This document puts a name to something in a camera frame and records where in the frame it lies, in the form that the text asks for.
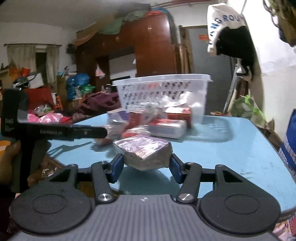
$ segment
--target light blue table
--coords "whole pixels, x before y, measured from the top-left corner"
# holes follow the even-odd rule
[[[79,124],[101,126],[107,115],[100,115]],[[273,195],[280,203],[283,216],[295,212],[296,184],[276,151],[247,119],[205,116],[203,124],[194,125],[179,140],[169,139],[173,152],[183,162],[196,162],[203,168],[224,164]],[[112,145],[98,147],[93,139],[50,141],[48,154],[63,165],[76,163],[80,168],[98,161],[110,162],[115,157]],[[117,183],[111,187],[135,195],[171,194],[178,185],[168,168],[140,172],[124,167]],[[212,183],[202,183],[199,197],[212,190]]]

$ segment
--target wall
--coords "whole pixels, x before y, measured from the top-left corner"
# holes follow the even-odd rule
[[[135,54],[129,54],[109,60],[110,79],[128,75],[134,78],[137,73],[136,65],[133,64],[135,58]]]
[[[238,12],[243,2],[229,0]],[[247,0],[243,14],[261,67],[261,74],[258,72],[252,83],[252,94],[255,93],[256,102],[262,102],[267,120],[274,118],[275,131],[283,139],[291,112],[296,108],[296,54],[279,39],[278,29],[271,22],[262,1]]]
[[[202,3],[167,7],[175,21],[178,43],[181,43],[179,25],[183,27],[207,25],[207,8],[211,4]]]
[[[8,64],[6,47],[9,43],[58,44],[60,47],[59,71],[74,63],[74,57],[66,53],[68,43],[76,38],[76,30],[39,23],[0,22],[0,64]]]

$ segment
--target door frame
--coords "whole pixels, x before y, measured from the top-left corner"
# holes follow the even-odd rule
[[[189,59],[189,65],[190,65],[191,70],[194,69],[194,63],[193,63],[191,40],[190,40],[188,29],[192,29],[192,28],[207,29],[207,25],[187,26],[187,27],[183,27],[182,25],[179,25],[181,44],[184,44],[186,46],[187,51],[188,51],[188,59]],[[237,62],[237,60],[235,58],[230,57],[231,77],[233,77],[236,62]]]

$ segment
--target hand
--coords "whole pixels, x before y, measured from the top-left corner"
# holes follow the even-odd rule
[[[8,185],[12,180],[12,159],[20,152],[20,141],[5,148],[0,157],[0,184]]]
[[[21,143],[17,141],[5,148],[3,155],[0,157],[0,184],[9,185],[12,181],[12,159],[20,152]],[[42,179],[42,170],[48,168],[48,158],[44,158],[41,168],[32,173],[28,178],[28,186],[31,187],[39,183]]]

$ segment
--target white plastic basket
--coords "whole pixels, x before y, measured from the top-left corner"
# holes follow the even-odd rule
[[[141,102],[157,102],[163,95],[171,99],[191,91],[196,94],[197,105],[192,108],[194,122],[200,123],[205,113],[208,74],[167,74],[113,81],[116,85],[121,107]]]

